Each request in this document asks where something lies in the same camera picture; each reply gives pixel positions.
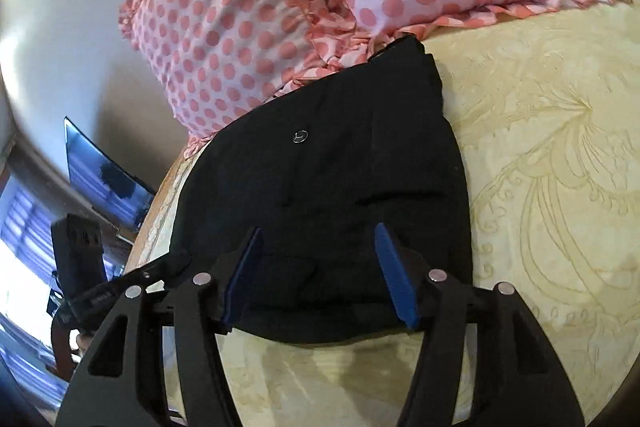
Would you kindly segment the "person's left hand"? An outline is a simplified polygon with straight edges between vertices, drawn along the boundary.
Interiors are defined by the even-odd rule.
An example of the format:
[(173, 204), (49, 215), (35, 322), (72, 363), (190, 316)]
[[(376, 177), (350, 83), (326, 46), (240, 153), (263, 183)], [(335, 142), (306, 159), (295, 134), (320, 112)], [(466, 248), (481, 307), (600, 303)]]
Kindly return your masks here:
[(93, 335), (90, 334), (78, 334), (76, 336), (77, 347), (81, 355), (84, 355), (88, 351), (92, 340)]

